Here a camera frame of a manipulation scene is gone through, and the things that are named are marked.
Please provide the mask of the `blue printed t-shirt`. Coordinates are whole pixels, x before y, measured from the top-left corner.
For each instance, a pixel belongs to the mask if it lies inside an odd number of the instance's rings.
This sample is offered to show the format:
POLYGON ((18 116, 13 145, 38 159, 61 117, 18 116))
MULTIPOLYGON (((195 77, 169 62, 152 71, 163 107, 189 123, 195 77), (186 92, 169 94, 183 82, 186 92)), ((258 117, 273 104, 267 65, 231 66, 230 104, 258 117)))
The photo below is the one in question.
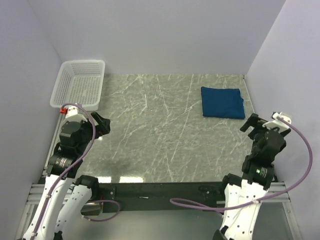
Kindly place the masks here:
POLYGON ((244 99, 239 88, 200 88, 202 116, 245 119, 244 99))

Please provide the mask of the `white perforated plastic basket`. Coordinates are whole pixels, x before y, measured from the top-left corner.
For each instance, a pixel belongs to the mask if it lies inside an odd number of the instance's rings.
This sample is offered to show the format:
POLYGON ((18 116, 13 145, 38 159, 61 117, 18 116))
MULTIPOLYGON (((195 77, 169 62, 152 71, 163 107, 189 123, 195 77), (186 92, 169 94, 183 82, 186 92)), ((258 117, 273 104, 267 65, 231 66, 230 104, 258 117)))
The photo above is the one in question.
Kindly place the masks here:
POLYGON ((99 107, 105 75, 105 62, 97 59, 69 60, 62 63, 50 98, 50 106, 81 104, 86 111, 99 107))

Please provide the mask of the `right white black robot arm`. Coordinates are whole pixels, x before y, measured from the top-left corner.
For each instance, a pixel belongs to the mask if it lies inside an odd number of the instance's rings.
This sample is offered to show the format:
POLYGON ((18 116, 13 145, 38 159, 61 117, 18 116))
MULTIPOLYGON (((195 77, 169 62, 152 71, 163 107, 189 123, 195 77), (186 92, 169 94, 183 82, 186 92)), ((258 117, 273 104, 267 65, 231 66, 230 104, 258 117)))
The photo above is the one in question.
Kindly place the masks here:
POLYGON ((219 193, 225 199, 225 211, 215 240, 251 240, 261 207, 259 198, 265 197, 275 175, 273 161, 286 147, 284 137, 290 133, 291 118, 283 112, 274 112, 267 121, 253 113, 240 131, 249 127, 252 140, 250 154, 242 164, 242 176, 229 173, 223 178, 219 193))

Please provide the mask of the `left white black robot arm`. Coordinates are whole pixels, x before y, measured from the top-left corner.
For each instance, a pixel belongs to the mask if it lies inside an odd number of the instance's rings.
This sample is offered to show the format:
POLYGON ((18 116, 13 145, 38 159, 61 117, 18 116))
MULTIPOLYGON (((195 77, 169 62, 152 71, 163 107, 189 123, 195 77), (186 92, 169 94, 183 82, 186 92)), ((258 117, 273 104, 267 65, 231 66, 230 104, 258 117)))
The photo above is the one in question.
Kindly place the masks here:
POLYGON ((49 158, 44 190, 24 240, 62 240, 87 201, 100 195, 96 177, 76 177, 93 139, 110 133, 111 121, 97 112, 93 122, 72 108, 61 126, 59 142, 49 158))

